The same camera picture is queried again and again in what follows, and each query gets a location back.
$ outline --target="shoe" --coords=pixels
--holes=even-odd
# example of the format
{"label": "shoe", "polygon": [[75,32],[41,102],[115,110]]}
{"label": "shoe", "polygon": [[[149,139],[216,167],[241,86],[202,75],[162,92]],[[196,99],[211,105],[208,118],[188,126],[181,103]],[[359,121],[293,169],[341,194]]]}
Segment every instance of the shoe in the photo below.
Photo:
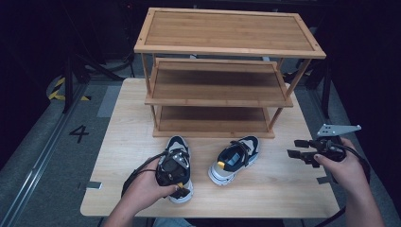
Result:
{"label": "shoe", "polygon": [[209,178],[217,185],[226,185],[233,181],[236,173],[252,165],[259,154],[259,140],[255,136],[246,136],[238,141],[231,141],[231,146],[218,156],[210,166]]}
{"label": "shoe", "polygon": [[191,151],[185,140],[179,135],[173,136],[167,142],[167,155],[162,156],[159,161],[156,180],[159,185],[176,184],[180,188],[169,195],[168,198],[174,203],[183,203],[191,200],[194,188],[190,180]]}

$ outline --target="gray floor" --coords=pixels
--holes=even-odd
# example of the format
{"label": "gray floor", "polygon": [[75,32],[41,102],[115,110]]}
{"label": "gray floor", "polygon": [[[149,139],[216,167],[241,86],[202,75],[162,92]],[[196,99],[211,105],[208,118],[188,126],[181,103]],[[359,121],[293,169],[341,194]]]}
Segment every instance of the gray floor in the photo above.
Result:
{"label": "gray floor", "polygon": [[[110,62],[107,67],[120,62]],[[292,72],[296,60],[285,61],[284,72]],[[141,59],[136,56],[133,63],[133,72],[136,77],[143,76]],[[130,68],[115,72],[117,75],[128,78],[131,76]],[[90,101],[79,101],[71,113],[71,117],[65,122],[60,132],[60,139],[51,149],[51,156],[33,192],[27,196],[26,204],[22,204],[21,213],[12,220],[11,226],[97,226],[101,218],[84,217],[80,211],[85,191],[82,185],[90,179],[96,157],[101,146],[104,134],[112,113],[113,105],[119,91],[121,82],[110,81],[103,76],[94,76],[85,90],[86,96],[91,96]],[[309,130],[314,136],[323,123],[348,125],[347,114],[332,86],[330,96],[330,119],[323,117],[320,111],[321,88],[316,91],[308,91],[303,80],[295,90],[299,99],[303,114]],[[65,116],[62,114],[63,101],[52,100],[37,124],[32,128],[25,140],[17,148],[7,165],[0,171],[0,217],[3,219],[18,196],[28,173],[35,172],[32,169],[41,156],[49,138],[54,136],[53,130]],[[85,126],[84,135],[78,143],[77,135],[70,132]],[[359,150],[362,148],[354,134],[346,137],[352,139]],[[372,176],[371,187],[379,205],[387,226],[401,226],[399,216],[394,210],[392,200],[375,174]],[[333,190],[339,205],[345,204],[344,194],[341,188],[333,184]],[[288,226],[314,226],[321,219],[285,219]],[[344,226],[344,217],[341,217],[328,226]],[[144,218],[137,218],[135,226],[146,226]]]}

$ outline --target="hand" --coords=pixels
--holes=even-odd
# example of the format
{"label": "hand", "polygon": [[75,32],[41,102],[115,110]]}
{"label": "hand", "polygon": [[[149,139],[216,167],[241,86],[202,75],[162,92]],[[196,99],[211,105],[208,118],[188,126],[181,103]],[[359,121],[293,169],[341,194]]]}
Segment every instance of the hand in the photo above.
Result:
{"label": "hand", "polygon": [[[341,138],[341,142],[349,148],[355,149],[350,140]],[[360,189],[369,187],[365,173],[357,156],[346,151],[347,156],[341,162],[334,162],[323,155],[316,154],[315,160],[326,167],[336,178],[347,193],[357,193]]]}
{"label": "hand", "polygon": [[153,160],[131,183],[123,198],[113,209],[107,218],[105,226],[131,226],[133,217],[141,210],[150,207],[162,197],[173,194],[177,185],[159,186],[156,181],[155,172],[159,159]]}

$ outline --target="table top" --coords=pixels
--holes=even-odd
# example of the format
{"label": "table top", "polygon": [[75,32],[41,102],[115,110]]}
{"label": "table top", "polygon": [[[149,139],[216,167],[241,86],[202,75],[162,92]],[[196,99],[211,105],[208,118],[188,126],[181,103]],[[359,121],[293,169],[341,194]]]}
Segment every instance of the table top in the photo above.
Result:
{"label": "table top", "polygon": [[297,13],[150,8],[136,53],[324,59]]}
{"label": "table top", "polygon": [[[87,190],[84,216],[108,216],[120,200],[123,183],[148,157],[162,152],[167,137],[152,137],[150,107],[144,104],[144,79],[125,79],[92,173],[99,190]],[[160,199],[138,217],[183,218],[327,218],[339,211],[329,183],[319,184],[322,168],[288,158],[293,140],[311,139],[295,95],[274,126],[274,139],[260,140],[258,160],[226,186],[215,185],[207,169],[230,138],[185,138],[192,150],[194,196],[184,204]]]}

